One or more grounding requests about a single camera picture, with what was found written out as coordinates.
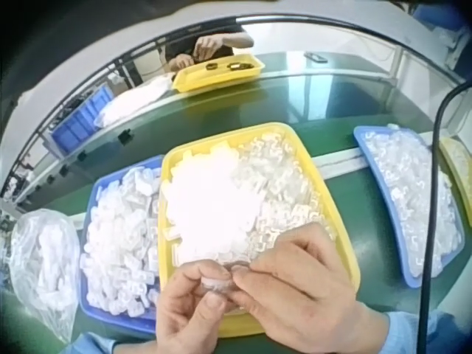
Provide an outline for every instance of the hand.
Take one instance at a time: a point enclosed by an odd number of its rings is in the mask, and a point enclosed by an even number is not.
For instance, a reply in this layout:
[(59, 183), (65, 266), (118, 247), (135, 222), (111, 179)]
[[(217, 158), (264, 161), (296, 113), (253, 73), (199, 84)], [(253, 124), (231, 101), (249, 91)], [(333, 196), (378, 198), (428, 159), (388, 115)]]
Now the hand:
[(227, 309), (223, 296), (206, 292), (201, 278), (230, 280), (231, 274), (211, 260), (186, 263), (170, 278), (157, 307), (158, 353), (210, 354)]
[(356, 302), (335, 243), (320, 225), (281, 234), (249, 268), (232, 271), (240, 290), (229, 298), (273, 340), (303, 353), (378, 353), (382, 348), (388, 321)]
[(209, 60), (222, 46), (223, 37), (221, 35), (205, 35), (197, 40), (193, 57), (198, 61)]
[(179, 54), (176, 56), (175, 60), (176, 60), (176, 66), (178, 67), (179, 70), (185, 69), (195, 64), (195, 62), (193, 61), (193, 58), (188, 54)]

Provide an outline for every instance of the black shirt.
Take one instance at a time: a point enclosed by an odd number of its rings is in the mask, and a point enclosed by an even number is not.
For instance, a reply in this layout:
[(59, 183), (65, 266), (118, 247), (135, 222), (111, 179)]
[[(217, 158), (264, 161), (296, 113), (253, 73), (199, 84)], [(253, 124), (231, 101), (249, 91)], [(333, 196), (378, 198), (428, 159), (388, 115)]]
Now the black shirt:
[[(204, 34), (187, 37), (180, 41), (177, 41), (173, 44), (167, 45), (165, 47), (165, 60), (169, 63), (169, 61), (175, 58), (179, 54), (188, 54), (192, 55), (195, 45), (197, 44), (197, 40), (200, 37), (204, 37), (207, 35), (216, 35), (219, 33), (239, 33), (244, 32), (244, 29), (239, 24), (235, 24), (232, 26), (224, 27), (222, 29), (218, 29), (216, 31), (206, 32)], [(233, 55), (233, 48), (230, 46), (222, 46), (219, 50), (215, 52), (215, 54), (210, 59), (217, 59), (222, 57), (229, 57)]]

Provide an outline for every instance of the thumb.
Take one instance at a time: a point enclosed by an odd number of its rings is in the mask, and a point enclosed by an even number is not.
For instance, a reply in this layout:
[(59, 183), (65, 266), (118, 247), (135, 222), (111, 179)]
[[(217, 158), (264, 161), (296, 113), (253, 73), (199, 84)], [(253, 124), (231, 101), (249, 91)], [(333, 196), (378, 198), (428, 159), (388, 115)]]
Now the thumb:
[(184, 335), (190, 343), (201, 343), (218, 329), (226, 308), (226, 299), (209, 291), (198, 303), (189, 324), (184, 329)]

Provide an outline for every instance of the yellow tray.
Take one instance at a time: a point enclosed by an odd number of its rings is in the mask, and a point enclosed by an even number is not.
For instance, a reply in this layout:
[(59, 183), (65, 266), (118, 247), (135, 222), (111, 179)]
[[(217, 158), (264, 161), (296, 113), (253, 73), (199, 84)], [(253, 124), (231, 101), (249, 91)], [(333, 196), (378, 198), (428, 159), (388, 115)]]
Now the yellow tray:
[[(469, 224), (472, 226), (472, 158), (469, 154), (467, 148), (455, 139), (451, 138), (442, 138), (440, 141), (440, 149), (444, 158), (451, 168), (452, 175), (456, 180), (457, 186), (459, 188), (459, 194), (464, 202), (465, 212), (467, 214), (467, 219)], [(468, 168), (468, 177), (460, 172), (459, 165), (462, 162), (458, 162), (454, 159), (454, 150), (464, 156), (465, 168)]]
[[(245, 142), (251, 141), (254, 137), (262, 136), (263, 134), (269, 132), (281, 134), (295, 147), (295, 154), (300, 162), (304, 174), (311, 180), (315, 190), (317, 190), (321, 195), (323, 213), (326, 216), (326, 219), (330, 221), (331, 225), (333, 225), (337, 231), (338, 237), (336, 238), (336, 248), (338, 249), (338, 253), (343, 260), (344, 266), (349, 272), (351, 282), (357, 291), (361, 282), (361, 272), (359, 270), (357, 259), (354, 255), (350, 239), (347, 236), (346, 228), (344, 227), (341, 216), (339, 215), (336, 205), (331, 198), (331, 194), (329, 193), (319, 171), (313, 164), (313, 161), (305, 149), (305, 146), (303, 145), (300, 138), (296, 135), (295, 131), (288, 125), (282, 123), (266, 123), (211, 136), (196, 142), (191, 142), (176, 147), (164, 157), (164, 161), (162, 162), (161, 180), (170, 181), (170, 170), (182, 160), (185, 151), (190, 150), (193, 154), (209, 153), (209, 150), (212, 146), (224, 141), (228, 142), (228, 144), (232, 147), (237, 147)], [(165, 201), (165, 198), (160, 198), (158, 216), (158, 243), (159, 276), (161, 287), (166, 285), (174, 271), (172, 263), (172, 245), (174, 243), (180, 242), (179, 240), (170, 242), (164, 237), (164, 230), (167, 230), (171, 226), (167, 220), (166, 211), (167, 202)], [(263, 329), (251, 315), (242, 313), (226, 316), (221, 323), (219, 336), (222, 338), (250, 336), (262, 332)]]
[[(254, 68), (235, 70), (233, 72), (227, 68), (228, 64), (237, 62), (252, 64)], [(209, 63), (216, 63), (218, 67), (214, 70), (207, 70)], [(172, 88), (179, 92), (188, 92), (232, 80), (237, 80), (235, 83), (245, 83), (249, 79), (259, 76), (264, 67), (264, 63), (252, 54), (238, 54), (209, 60), (179, 71)]]

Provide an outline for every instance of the person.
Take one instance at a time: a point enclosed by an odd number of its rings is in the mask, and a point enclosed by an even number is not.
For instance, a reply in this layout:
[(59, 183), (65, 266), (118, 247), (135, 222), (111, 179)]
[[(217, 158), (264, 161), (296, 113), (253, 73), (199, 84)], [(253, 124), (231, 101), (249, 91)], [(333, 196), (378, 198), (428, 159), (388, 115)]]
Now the person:
[(196, 63), (233, 55), (233, 48), (250, 48), (252, 37), (241, 25), (234, 24), (202, 36), (190, 36), (165, 47), (170, 70), (177, 72)]
[[(202, 277), (232, 278), (237, 290), (205, 293)], [(177, 269), (159, 297), (157, 342), (117, 344), (85, 334), (65, 353), (210, 354), (218, 325), (234, 304), (269, 338), (301, 353), (415, 352), (417, 316), (379, 313), (356, 300), (335, 244), (312, 223), (281, 234), (249, 267), (227, 270), (202, 260)], [(431, 313), (427, 353), (458, 353), (465, 340), (452, 316)]]

